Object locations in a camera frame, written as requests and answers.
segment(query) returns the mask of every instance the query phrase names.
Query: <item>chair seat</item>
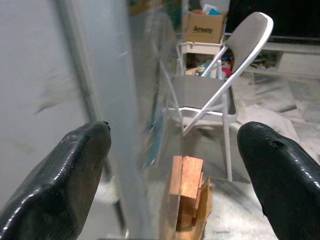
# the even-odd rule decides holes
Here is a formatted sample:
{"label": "chair seat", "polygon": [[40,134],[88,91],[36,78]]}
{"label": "chair seat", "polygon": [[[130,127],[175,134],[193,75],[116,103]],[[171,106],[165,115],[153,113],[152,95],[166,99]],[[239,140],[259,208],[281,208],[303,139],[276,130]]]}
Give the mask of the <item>chair seat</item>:
{"label": "chair seat", "polygon": [[[193,118],[224,83],[225,81],[212,77],[192,75],[175,77],[172,84],[182,116]],[[237,119],[237,110],[231,87],[226,94],[228,118],[230,122],[235,122]],[[214,105],[220,105],[221,103],[222,100],[219,98]],[[202,119],[220,122],[221,118],[222,110],[219,109],[208,112]]]}

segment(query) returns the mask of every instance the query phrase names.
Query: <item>white wall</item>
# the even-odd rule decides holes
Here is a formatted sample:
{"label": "white wall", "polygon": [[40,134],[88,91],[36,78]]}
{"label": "white wall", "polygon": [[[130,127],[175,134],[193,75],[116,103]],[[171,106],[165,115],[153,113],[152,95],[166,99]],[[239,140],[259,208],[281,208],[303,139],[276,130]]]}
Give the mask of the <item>white wall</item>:
{"label": "white wall", "polygon": [[0,208],[87,121],[50,0],[0,1]]}

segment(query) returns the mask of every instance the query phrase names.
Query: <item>cardboard box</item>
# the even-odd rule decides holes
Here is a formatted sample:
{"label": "cardboard box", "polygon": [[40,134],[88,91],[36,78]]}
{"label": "cardboard box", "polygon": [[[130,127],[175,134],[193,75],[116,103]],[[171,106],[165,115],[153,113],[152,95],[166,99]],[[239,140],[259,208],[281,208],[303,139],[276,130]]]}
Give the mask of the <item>cardboard box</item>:
{"label": "cardboard box", "polygon": [[221,15],[190,12],[186,40],[188,42],[219,44],[225,29],[226,17],[226,12],[221,12]]}

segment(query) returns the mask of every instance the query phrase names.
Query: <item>pink object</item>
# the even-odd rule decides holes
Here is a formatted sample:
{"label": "pink object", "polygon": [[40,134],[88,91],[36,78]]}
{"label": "pink object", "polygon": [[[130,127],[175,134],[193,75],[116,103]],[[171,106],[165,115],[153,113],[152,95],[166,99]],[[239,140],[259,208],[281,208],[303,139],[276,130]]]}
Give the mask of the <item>pink object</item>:
{"label": "pink object", "polygon": [[193,13],[200,14],[200,15],[204,14],[202,10],[193,10]]}
{"label": "pink object", "polygon": [[230,68],[228,68],[228,67],[223,67],[222,71],[225,72],[225,75],[226,75],[227,78],[229,78],[231,76],[231,74],[232,74]]}

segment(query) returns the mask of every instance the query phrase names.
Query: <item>tiled floor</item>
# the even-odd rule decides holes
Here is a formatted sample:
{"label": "tiled floor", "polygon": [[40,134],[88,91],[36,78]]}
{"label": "tiled floor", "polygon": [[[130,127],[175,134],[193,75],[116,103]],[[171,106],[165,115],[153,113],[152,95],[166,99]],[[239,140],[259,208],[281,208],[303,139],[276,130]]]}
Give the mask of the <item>tiled floor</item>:
{"label": "tiled floor", "polygon": [[[241,124],[262,122],[298,142],[319,162],[319,80],[245,73],[232,88],[238,118],[230,128],[231,140],[237,134],[233,129]],[[232,166],[241,165],[240,156],[231,157]],[[215,178],[212,184],[212,213],[207,219],[205,240],[277,239],[251,184]]]}
{"label": "tiled floor", "polygon": [[319,162],[320,79],[244,73],[233,90],[240,123],[262,113],[260,122],[294,139]]}

